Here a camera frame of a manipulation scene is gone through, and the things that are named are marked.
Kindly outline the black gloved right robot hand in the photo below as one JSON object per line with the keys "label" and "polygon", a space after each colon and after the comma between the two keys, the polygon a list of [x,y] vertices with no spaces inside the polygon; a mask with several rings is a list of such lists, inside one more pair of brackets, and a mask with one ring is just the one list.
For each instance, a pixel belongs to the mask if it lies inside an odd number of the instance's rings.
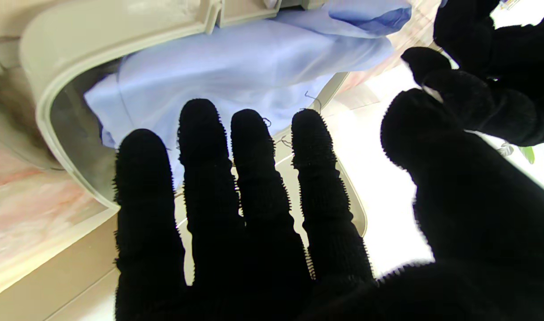
{"label": "black gloved right robot hand", "polygon": [[305,109],[291,126],[307,249],[264,119],[244,109],[230,128],[233,159],[212,102],[180,114],[191,286],[168,151],[148,129],[121,142],[118,321],[544,321],[544,189],[429,94],[399,93],[380,142],[417,187],[413,214],[434,262],[380,279],[323,118]]}

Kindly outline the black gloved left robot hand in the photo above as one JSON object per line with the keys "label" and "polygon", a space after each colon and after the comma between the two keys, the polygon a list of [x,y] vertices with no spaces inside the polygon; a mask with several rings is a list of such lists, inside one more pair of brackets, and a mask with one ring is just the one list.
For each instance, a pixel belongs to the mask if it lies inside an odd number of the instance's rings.
{"label": "black gloved left robot hand", "polygon": [[544,17],[496,27],[497,0],[444,0],[433,39],[443,53],[411,47],[401,55],[414,81],[438,93],[469,131],[520,147],[544,144]]}

